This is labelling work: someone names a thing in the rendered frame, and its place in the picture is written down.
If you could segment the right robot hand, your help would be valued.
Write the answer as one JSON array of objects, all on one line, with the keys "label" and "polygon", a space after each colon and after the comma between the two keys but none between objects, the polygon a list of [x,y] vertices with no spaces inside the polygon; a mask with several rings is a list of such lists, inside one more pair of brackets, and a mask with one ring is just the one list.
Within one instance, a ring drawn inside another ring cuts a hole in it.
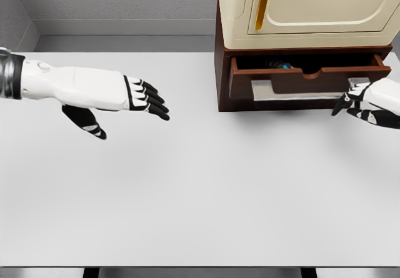
[{"label": "right robot hand", "polygon": [[375,126],[400,129],[400,83],[389,78],[357,83],[338,100],[331,115],[336,116],[347,104],[346,112]]}]

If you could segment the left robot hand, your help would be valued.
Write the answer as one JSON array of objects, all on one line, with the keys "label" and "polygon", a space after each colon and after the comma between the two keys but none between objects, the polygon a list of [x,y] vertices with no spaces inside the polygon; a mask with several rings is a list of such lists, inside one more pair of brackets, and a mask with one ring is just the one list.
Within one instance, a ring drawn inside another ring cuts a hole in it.
[{"label": "left robot hand", "polygon": [[91,109],[148,112],[170,120],[165,100],[154,86],[116,71],[74,67],[72,76],[62,80],[56,99],[77,127],[102,140],[107,134]]}]

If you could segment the brown wooden drawer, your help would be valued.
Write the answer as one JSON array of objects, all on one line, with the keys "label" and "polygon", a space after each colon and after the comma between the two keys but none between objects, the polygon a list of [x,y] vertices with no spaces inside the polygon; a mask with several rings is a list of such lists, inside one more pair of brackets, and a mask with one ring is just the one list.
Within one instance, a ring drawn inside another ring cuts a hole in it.
[{"label": "brown wooden drawer", "polygon": [[[302,70],[268,69],[265,60],[270,57]],[[271,81],[278,94],[344,92],[349,78],[366,77],[375,82],[390,72],[377,53],[239,56],[231,59],[229,98],[253,98],[252,81]]]}]

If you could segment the cream cabinet with door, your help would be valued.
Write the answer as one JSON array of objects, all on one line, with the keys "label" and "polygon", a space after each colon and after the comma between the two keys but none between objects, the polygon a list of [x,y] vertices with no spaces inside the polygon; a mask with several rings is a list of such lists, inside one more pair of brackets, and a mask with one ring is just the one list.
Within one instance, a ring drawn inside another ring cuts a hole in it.
[{"label": "cream cabinet with door", "polygon": [[400,31],[400,0],[218,0],[229,49],[385,46]]}]

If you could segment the brown wooden cabinet base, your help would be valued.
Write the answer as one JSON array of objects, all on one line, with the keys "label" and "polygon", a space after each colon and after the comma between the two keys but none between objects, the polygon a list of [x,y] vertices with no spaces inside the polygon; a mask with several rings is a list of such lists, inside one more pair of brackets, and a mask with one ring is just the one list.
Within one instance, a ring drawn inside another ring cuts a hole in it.
[{"label": "brown wooden cabinet base", "polygon": [[[392,45],[385,46],[358,46],[358,47],[309,47],[309,48],[274,48],[274,49],[229,49],[226,47],[226,34],[223,31],[221,12],[216,12],[216,34],[214,65],[216,75],[218,109],[221,112],[238,111],[271,111],[271,110],[299,110],[299,109],[332,109],[338,98],[344,92],[307,92],[296,94],[278,94],[272,87],[272,82],[252,81],[253,98],[230,99],[229,77],[231,59],[239,56],[286,56],[305,54],[351,54],[377,53],[382,61],[392,50]],[[352,82],[366,79],[355,77],[348,79],[348,89]]]}]

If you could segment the black switch with blue button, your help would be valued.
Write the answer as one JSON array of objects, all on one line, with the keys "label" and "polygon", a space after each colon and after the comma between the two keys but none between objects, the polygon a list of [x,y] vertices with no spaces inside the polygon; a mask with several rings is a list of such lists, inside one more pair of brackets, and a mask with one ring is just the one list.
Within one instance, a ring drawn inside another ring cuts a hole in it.
[{"label": "black switch with blue button", "polygon": [[296,69],[302,70],[300,67],[293,66],[291,63],[280,58],[270,57],[265,60],[265,67],[268,69]]}]

